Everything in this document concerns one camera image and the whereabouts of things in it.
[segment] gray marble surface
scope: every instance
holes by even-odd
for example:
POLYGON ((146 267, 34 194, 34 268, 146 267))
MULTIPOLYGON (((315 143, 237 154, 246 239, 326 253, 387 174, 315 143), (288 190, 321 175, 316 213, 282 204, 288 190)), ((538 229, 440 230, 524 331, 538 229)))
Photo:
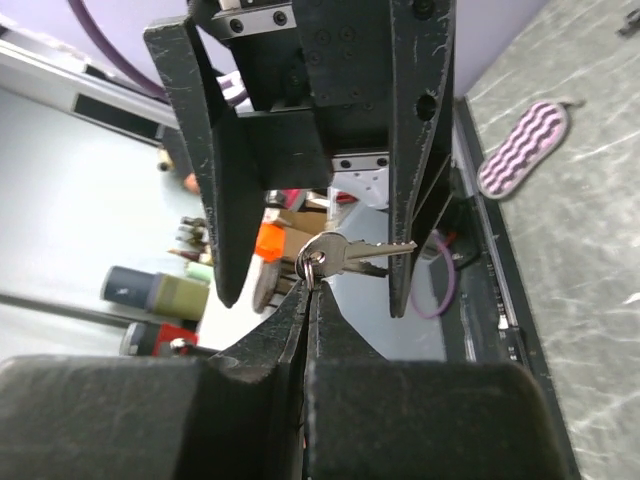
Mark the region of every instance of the gray marble surface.
POLYGON ((469 95, 487 154, 532 102, 587 102, 502 204, 585 479, 640 478, 640 34, 615 34, 637 7, 552 0, 469 95))

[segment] silver key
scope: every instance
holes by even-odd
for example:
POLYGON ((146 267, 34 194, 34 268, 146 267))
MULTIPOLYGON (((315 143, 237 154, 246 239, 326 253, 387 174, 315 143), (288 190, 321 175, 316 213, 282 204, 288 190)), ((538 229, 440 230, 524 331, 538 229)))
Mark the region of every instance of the silver key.
POLYGON ((379 277, 386 276, 386 269, 363 260, 411 253, 415 248, 415 242, 371 245, 364 241, 349 242, 337 232, 323 232, 302 248, 298 263, 301 262, 300 267, 310 264, 316 277, 332 277, 345 271, 379 277))

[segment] metal bracket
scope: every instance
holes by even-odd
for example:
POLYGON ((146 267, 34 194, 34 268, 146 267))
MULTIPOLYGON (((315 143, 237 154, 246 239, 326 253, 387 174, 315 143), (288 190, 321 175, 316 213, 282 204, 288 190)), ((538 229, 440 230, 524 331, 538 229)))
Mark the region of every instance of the metal bracket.
POLYGON ((455 8, 451 0, 416 0, 412 5, 389 0, 389 5, 389 241, 418 243, 415 255, 389 259, 391 316, 402 317, 417 255, 450 199, 445 164, 451 152, 455 8))
POLYGON ((379 170, 389 165, 389 152, 357 151, 341 152, 333 157, 334 172, 379 170))
POLYGON ((353 195, 368 207, 384 210, 389 206, 389 169, 337 172, 331 186, 353 195))
POLYGON ((201 185, 218 297, 231 307, 244 286, 265 207, 257 162, 193 20, 186 16, 158 22, 144 39, 201 185))
POLYGON ((209 28, 218 40, 228 40, 296 28, 296 19, 291 4, 251 10, 223 10, 211 19, 209 28))

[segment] hole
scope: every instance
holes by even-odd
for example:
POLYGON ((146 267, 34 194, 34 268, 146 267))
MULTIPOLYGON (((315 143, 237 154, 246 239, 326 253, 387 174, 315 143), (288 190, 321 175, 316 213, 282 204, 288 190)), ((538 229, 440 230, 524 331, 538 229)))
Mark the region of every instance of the hole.
POLYGON ((428 20, 436 9, 433 0, 413 0, 413 15, 418 20, 428 20))
POLYGON ((345 42, 352 42, 356 33, 351 27, 342 27, 340 29, 340 38, 345 42))
POLYGON ((231 30, 233 30, 236 33, 241 33, 242 30, 244 30, 244 25, 242 25, 242 22, 237 18, 234 18, 233 20, 231 20, 229 22, 229 26, 231 27, 231 30))
POLYGON ((320 65, 322 63, 322 57, 318 52, 309 53, 308 61, 310 65, 320 65))
POLYGON ((278 10, 273 14, 273 21, 276 25, 282 27, 287 24, 287 15, 284 12, 278 10))
POLYGON ((428 122, 436 114, 437 106, 436 99, 425 93, 416 103, 416 115, 423 122, 428 122))
POLYGON ((324 252, 313 252, 311 255, 309 255, 309 258, 316 265, 322 265, 327 259, 327 256, 324 254, 324 252))
POLYGON ((320 30, 316 33, 316 42, 320 45, 329 45, 331 43, 331 34, 326 30, 320 30))

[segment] purple wall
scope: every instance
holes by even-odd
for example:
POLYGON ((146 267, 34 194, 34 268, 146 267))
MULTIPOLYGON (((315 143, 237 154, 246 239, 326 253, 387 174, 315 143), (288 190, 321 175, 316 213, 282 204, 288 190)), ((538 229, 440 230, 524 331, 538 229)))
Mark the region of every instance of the purple wall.
MULTIPOLYGON (((469 91, 547 2, 458 0, 456 95, 464 95, 469 91)), ((120 52, 147 76, 159 81, 142 40, 142 31, 155 19, 185 13, 185 0, 86 0, 86 4, 98 25, 120 52)), ((77 24, 66 0, 0 0, 0 13, 23 28, 46 33, 96 61, 108 63, 77 24)), ((233 70, 235 67, 231 54, 207 35, 203 35, 203 38, 211 62, 225 73, 233 70)))

